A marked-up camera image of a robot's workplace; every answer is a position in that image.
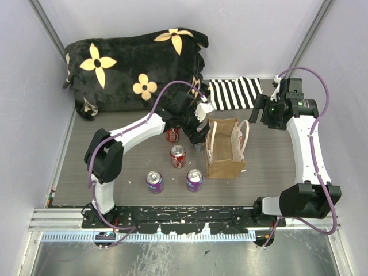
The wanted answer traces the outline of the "brown canvas tote bag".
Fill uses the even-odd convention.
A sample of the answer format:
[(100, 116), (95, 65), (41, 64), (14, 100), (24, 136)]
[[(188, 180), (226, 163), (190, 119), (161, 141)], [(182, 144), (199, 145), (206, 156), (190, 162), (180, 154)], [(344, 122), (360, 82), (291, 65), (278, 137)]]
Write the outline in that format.
[(211, 130), (205, 139), (206, 171), (209, 179), (236, 179), (246, 165), (250, 123), (238, 118), (208, 119)]

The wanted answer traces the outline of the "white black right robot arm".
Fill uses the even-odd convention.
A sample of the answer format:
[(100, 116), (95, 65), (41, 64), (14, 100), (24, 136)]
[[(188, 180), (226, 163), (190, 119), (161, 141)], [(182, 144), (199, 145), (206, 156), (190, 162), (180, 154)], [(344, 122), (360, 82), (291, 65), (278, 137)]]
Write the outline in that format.
[(259, 197), (253, 204), (252, 219), (260, 227), (279, 216), (301, 219), (324, 219), (341, 198), (339, 186), (334, 186), (324, 166), (321, 153), (318, 117), (313, 99), (302, 92), (302, 79), (273, 81), (271, 96), (259, 95), (250, 122), (260, 120), (270, 129), (288, 131), (296, 168), (295, 183), (277, 197)]

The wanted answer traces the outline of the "silver blue Red Bull can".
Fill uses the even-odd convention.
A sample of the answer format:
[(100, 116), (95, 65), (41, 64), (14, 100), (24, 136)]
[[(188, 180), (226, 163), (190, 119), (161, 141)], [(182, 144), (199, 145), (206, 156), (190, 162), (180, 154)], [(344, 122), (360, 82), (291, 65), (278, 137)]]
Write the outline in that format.
[(204, 143), (196, 143), (193, 145), (193, 147), (196, 151), (201, 151), (204, 149)]

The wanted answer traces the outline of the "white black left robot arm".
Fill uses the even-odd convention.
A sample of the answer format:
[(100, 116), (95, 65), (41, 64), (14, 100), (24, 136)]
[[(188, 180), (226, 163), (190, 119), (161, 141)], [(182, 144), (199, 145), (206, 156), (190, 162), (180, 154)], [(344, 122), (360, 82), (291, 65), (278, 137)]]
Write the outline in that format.
[(95, 222), (108, 228), (115, 221), (113, 186), (125, 153), (170, 128), (182, 129), (192, 144), (203, 143), (210, 126), (206, 124), (201, 131), (197, 128), (213, 111), (213, 104), (204, 97), (197, 101), (190, 94), (177, 94), (170, 103), (155, 104), (153, 111), (139, 121), (110, 132), (103, 128), (96, 131), (84, 157), (88, 187), (94, 187)]

